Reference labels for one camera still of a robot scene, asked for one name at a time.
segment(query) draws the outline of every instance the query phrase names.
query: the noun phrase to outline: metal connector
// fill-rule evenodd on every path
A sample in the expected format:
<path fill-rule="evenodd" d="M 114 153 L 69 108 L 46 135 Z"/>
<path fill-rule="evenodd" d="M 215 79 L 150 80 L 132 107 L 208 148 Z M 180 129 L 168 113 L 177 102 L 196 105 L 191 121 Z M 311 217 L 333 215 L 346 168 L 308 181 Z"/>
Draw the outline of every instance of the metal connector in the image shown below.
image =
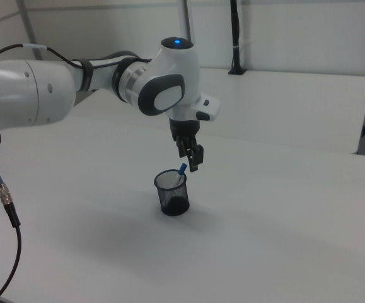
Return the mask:
<path fill-rule="evenodd" d="M 5 183 L 0 184 L 0 201 L 3 205 L 9 205 L 13 202 L 13 199 L 8 191 L 8 187 Z"/>

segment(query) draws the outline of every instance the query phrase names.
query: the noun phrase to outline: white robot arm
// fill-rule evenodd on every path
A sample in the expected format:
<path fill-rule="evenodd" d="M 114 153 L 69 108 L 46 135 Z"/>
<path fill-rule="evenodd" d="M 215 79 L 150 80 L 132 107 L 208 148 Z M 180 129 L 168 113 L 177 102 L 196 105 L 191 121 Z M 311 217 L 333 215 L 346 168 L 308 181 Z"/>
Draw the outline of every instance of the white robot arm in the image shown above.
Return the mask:
<path fill-rule="evenodd" d="M 0 61 L 0 130 L 60 121 L 77 91 L 99 88 L 148 116 L 166 112 L 180 157 L 188 156 L 190 170 L 197 170 L 203 161 L 195 139 L 199 121 L 213 121 L 220 101 L 200 92 L 197 52 L 182 38 L 161 41 L 153 60 L 118 52 L 91 61 Z"/>

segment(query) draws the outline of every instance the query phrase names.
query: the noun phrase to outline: black mesh cup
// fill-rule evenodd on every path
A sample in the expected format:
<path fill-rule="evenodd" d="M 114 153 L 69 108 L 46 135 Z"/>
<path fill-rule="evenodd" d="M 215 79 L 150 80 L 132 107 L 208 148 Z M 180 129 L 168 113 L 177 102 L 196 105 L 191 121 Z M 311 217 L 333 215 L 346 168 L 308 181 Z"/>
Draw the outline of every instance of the black mesh cup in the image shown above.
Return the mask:
<path fill-rule="evenodd" d="M 161 211 L 167 216 L 182 215 L 189 208 L 187 176 L 183 174 L 178 185 L 172 187 L 177 174 L 178 171 L 176 169 L 170 169 L 158 174 L 154 179 Z"/>

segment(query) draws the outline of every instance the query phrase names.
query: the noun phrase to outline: white tabletop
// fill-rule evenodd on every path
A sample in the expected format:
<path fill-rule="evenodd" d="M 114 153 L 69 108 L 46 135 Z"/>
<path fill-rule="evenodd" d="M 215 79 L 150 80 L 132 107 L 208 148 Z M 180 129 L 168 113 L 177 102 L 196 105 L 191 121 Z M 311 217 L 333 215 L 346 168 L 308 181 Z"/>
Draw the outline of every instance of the white tabletop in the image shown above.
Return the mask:
<path fill-rule="evenodd" d="M 0 171 L 23 233 L 4 297 L 365 302 L 364 156 L 197 139 L 191 207 L 166 217 L 153 179 L 182 162 L 169 130 L 69 116 L 3 132 Z M 15 250 L 0 205 L 0 287 Z"/>

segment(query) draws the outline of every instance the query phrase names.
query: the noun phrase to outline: black cable clip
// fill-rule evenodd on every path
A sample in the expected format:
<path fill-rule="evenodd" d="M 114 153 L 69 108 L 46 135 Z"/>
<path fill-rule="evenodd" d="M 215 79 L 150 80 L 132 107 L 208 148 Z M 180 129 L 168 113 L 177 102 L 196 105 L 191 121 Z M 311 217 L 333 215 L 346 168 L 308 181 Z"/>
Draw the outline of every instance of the black cable clip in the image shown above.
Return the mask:
<path fill-rule="evenodd" d="M 91 79 L 93 78 L 94 66 L 87 59 L 75 59 L 83 67 L 83 80 L 81 82 L 80 92 L 86 92 L 90 89 Z"/>

